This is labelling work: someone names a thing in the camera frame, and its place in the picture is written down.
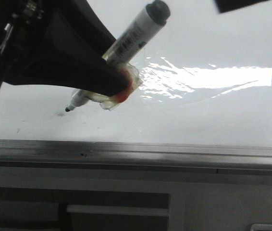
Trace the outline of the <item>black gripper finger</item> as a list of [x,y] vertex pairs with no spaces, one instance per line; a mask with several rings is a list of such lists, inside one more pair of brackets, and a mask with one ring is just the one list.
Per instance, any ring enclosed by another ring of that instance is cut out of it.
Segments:
[[51,7],[40,20],[17,25],[7,46],[5,82],[54,85],[113,96],[127,77],[102,58],[114,37],[90,7]]

